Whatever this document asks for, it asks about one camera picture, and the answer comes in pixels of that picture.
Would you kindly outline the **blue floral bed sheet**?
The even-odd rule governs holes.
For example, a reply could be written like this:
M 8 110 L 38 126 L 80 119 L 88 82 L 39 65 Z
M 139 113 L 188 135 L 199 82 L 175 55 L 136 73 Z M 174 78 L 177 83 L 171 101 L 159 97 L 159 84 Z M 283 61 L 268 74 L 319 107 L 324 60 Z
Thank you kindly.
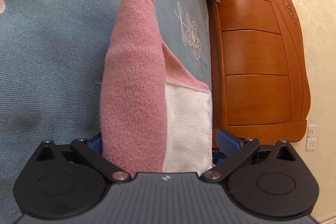
M 21 215 L 15 180 L 46 138 L 100 132 L 104 59 L 120 0 L 1 0 L 1 223 Z M 155 0 L 161 36 L 211 84 L 206 0 Z

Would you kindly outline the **pink and cream knit sweater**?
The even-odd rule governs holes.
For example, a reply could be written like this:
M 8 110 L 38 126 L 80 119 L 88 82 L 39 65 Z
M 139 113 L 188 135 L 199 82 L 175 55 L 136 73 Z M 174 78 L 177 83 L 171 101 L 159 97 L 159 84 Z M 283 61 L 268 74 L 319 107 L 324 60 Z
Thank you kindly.
M 212 115 L 209 87 L 163 42 L 154 0 L 121 0 L 101 84 L 103 157 L 132 176 L 202 174 Z

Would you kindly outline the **orange wooden headboard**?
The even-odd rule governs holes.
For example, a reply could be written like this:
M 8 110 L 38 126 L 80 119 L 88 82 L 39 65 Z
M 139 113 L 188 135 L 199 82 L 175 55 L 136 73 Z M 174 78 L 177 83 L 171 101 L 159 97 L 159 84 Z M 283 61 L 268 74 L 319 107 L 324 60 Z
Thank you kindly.
M 310 88 L 292 0 L 207 0 L 213 129 L 261 144 L 300 141 Z

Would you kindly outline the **white wall power outlet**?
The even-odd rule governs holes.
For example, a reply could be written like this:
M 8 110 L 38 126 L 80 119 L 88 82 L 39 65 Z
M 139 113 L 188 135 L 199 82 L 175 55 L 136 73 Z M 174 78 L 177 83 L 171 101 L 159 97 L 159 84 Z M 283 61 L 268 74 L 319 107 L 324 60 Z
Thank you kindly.
M 307 126 L 307 140 L 305 151 L 314 151 L 317 145 L 318 125 Z

